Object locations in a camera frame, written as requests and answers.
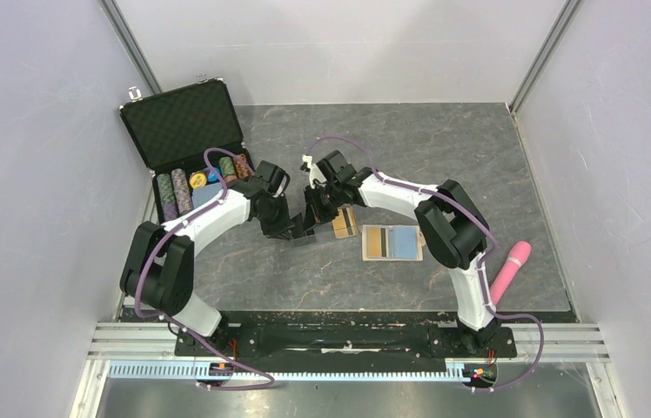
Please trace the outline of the black credit card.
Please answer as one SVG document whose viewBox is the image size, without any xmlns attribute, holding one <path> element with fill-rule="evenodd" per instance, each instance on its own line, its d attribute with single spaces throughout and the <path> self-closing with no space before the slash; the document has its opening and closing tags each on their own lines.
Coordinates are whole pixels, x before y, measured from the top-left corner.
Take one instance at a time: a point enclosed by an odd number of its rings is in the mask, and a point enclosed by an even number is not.
<svg viewBox="0 0 651 418">
<path fill-rule="evenodd" d="M 304 217 L 302 213 L 291 218 L 291 238 L 294 247 L 309 246 L 317 243 L 313 223 Z"/>
</svg>

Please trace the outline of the beige leather card holder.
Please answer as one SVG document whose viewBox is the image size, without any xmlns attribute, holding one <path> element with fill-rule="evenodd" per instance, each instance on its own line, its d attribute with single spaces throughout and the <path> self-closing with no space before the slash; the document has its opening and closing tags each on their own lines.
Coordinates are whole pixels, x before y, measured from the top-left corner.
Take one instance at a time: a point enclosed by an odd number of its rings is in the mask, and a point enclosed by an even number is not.
<svg viewBox="0 0 651 418">
<path fill-rule="evenodd" d="M 363 225 L 362 237 L 362 260 L 364 261 L 422 261 L 423 244 L 422 234 L 417 226 L 383 226 L 388 230 L 388 257 L 386 259 L 368 259 L 366 257 L 366 229 L 369 226 Z"/>
</svg>

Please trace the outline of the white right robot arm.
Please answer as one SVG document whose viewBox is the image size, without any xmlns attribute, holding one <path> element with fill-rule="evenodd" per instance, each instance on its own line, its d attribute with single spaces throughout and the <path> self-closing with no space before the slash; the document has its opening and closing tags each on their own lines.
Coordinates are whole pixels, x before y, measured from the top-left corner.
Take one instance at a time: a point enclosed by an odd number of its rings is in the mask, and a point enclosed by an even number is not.
<svg viewBox="0 0 651 418">
<path fill-rule="evenodd" d="M 488 224 L 463 187 L 400 181 L 365 167 L 356 170 L 340 151 L 319 161 L 302 158 L 308 175 L 303 229 L 333 221 L 342 206 L 383 209 L 415 220 L 430 254 L 448 268 L 458 301 L 459 342 L 470 355 L 484 354 L 500 329 L 482 274 Z"/>
</svg>

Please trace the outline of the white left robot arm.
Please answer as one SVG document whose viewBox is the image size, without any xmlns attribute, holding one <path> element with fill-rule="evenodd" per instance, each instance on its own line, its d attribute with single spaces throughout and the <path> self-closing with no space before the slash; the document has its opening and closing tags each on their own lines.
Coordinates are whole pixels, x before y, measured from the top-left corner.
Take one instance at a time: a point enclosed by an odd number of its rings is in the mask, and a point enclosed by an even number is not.
<svg viewBox="0 0 651 418">
<path fill-rule="evenodd" d="M 139 305 L 155 309 L 197 334 L 208 354 L 229 346 L 223 314 L 194 293 L 196 256 L 223 233 L 257 219 L 268 238 L 288 239 L 294 227 L 285 196 L 291 177 L 261 162 L 247 179 L 233 180 L 203 206 L 162 225 L 145 221 L 133 236 L 119 287 Z"/>
</svg>

